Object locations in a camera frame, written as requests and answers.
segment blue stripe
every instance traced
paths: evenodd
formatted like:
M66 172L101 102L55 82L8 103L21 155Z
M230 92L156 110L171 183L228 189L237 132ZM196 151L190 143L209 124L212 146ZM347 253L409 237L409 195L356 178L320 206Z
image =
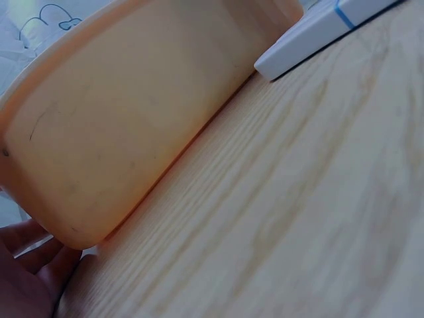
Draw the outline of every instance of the blue stripe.
M352 21L349 20L349 18L345 15L345 13L340 9L339 7L340 0L336 0L336 5L334 7L334 11L337 13L337 15L342 19L342 21L345 23L345 25L352 30L355 28L355 25L352 23Z

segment scratch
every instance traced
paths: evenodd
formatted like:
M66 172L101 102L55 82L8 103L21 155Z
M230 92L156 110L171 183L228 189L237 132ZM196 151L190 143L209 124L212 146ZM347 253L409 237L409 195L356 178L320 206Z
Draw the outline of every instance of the scratch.
M35 133L35 129L38 126L38 123L40 122L41 118L43 118L45 116L45 114L47 114L47 112L49 110L51 110L51 108L57 106L58 102L54 101L49 107L46 108L45 111L42 112L42 114L40 116L38 116L37 121L35 122L34 127L32 128L31 134L29 135L29 140L31 141L33 134Z

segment light wood surface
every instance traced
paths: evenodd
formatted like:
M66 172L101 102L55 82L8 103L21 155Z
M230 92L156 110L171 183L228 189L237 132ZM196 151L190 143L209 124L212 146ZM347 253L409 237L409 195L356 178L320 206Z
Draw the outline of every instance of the light wood surface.
M254 76L57 317L421 317L424 6Z
M302 13L297 0L111 3L0 102L2 188L66 245L98 243Z

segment wooden table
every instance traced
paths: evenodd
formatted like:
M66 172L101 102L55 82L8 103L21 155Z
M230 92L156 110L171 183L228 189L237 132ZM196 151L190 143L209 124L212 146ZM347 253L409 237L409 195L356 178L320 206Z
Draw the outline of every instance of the wooden table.
M71 280L58 317L424 312L424 2L253 76Z

